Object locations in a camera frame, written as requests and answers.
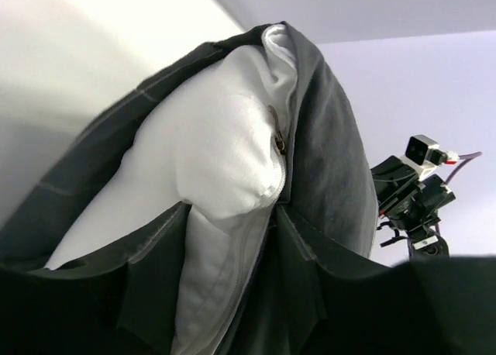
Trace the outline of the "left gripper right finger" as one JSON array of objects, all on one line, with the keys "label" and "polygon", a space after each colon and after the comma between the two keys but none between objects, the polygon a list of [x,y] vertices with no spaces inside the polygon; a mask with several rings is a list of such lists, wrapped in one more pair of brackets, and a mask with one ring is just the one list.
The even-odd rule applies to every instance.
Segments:
[{"label": "left gripper right finger", "polygon": [[274,213],[234,354],[493,354],[495,261],[384,267]]}]

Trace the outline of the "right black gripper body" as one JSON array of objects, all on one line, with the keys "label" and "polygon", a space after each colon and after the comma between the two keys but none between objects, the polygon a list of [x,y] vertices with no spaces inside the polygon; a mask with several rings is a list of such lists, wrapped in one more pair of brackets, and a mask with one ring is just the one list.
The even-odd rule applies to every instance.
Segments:
[{"label": "right black gripper body", "polygon": [[438,211],[456,199],[448,184],[428,160],[417,164],[409,158],[390,156],[371,169],[379,215],[393,226],[434,226]]}]

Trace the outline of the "dark grey checked pillowcase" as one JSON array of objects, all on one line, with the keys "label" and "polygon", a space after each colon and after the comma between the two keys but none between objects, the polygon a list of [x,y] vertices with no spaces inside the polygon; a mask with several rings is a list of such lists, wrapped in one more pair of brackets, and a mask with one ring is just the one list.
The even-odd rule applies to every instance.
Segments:
[{"label": "dark grey checked pillowcase", "polygon": [[[289,24],[298,80],[290,99],[284,149],[286,181],[270,213],[253,273],[226,334],[212,354],[234,354],[232,343],[267,248],[274,213],[297,212],[327,239],[368,260],[377,222],[377,197],[349,100],[319,49]],[[144,80],[97,116],[7,218],[1,265],[37,266],[119,169],[146,117],[189,78],[241,46],[259,46],[269,24],[216,43],[203,43]]]}]

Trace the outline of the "white pillow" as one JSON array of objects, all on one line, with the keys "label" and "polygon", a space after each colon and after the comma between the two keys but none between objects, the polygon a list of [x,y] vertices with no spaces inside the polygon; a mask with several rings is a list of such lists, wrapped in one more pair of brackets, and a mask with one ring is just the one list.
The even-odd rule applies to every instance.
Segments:
[{"label": "white pillow", "polygon": [[286,181],[296,58],[284,25],[261,39],[189,78],[146,117],[46,263],[56,270],[188,203],[175,354],[212,354],[221,343]]}]

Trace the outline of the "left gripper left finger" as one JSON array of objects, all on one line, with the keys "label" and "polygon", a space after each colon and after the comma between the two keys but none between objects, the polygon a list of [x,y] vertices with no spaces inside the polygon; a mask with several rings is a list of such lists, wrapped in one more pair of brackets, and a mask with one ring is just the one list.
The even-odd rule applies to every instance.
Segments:
[{"label": "left gripper left finger", "polygon": [[3,354],[168,354],[190,208],[57,270],[1,265]]}]

